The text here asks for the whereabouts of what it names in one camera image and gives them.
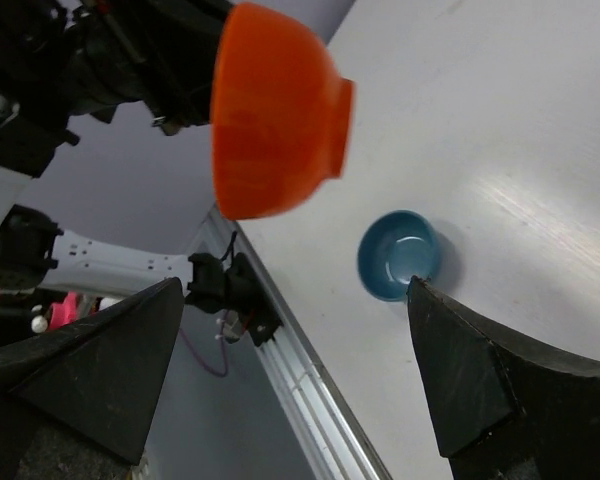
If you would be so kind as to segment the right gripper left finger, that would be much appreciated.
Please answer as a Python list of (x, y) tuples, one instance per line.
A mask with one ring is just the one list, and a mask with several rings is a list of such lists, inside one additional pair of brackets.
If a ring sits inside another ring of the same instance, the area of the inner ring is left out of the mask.
[(143, 456), (184, 307), (163, 280), (0, 348), (0, 479), (127, 479)]

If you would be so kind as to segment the orange bowl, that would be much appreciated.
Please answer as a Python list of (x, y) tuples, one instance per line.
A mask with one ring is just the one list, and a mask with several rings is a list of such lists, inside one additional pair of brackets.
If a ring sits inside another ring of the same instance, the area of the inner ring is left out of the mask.
[(342, 175), (355, 84), (299, 21), (242, 2), (230, 12), (211, 98), (217, 207), (234, 221), (282, 214)]

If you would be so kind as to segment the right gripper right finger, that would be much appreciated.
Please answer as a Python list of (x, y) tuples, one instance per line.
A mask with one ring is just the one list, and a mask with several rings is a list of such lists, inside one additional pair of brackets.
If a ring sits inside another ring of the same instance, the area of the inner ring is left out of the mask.
[(489, 319), (413, 278), (411, 339), (456, 479), (600, 479), (600, 361)]

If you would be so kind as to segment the aluminium mounting rail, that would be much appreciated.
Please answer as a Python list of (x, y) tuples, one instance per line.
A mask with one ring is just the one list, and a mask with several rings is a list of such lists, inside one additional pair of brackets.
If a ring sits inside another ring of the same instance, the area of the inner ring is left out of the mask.
[(282, 326), (256, 349), (317, 479), (385, 479), (391, 475), (352, 413), (311, 342), (291, 313), (241, 227), (209, 210), (195, 240), (221, 254), (231, 233), (254, 267)]

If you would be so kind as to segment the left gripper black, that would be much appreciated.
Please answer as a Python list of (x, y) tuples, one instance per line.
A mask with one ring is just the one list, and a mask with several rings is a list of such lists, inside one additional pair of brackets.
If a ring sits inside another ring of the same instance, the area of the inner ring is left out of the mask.
[(70, 115), (112, 121), (143, 103), (166, 135), (210, 122), (213, 72), (230, 1), (77, 1), (67, 12)]

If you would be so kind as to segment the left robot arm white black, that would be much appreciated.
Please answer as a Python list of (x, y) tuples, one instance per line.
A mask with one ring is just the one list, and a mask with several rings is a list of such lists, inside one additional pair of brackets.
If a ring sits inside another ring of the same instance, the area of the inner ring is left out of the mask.
[(0, 290), (39, 286), (58, 266), (59, 226), (21, 206), (74, 116), (110, 123), (143, 103), (165, 135), (206, 125), (229, 1), (0, 1)]

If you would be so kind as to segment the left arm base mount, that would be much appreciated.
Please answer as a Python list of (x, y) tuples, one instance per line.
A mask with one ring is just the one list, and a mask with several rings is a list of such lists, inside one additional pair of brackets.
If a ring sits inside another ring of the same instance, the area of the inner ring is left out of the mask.
[(207, 314), (237, 312), (256, 347), (274, 337), (282, 321), (244, 253), (236, 254), (227, 269), (210, 253), (195, 253), (188, 260), (192, 279), (185, 287), (186, 305)]

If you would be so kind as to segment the blue bowl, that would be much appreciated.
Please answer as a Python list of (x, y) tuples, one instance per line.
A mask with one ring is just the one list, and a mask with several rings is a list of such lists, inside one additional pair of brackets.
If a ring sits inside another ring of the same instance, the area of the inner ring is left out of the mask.
[(434, 279), (441, 264), (437, 233), (422, 215), (410, 210), (389, 212), (362, 236), (356, 256), (364, 289), (383, 302), (403, 302), (411, 279)]

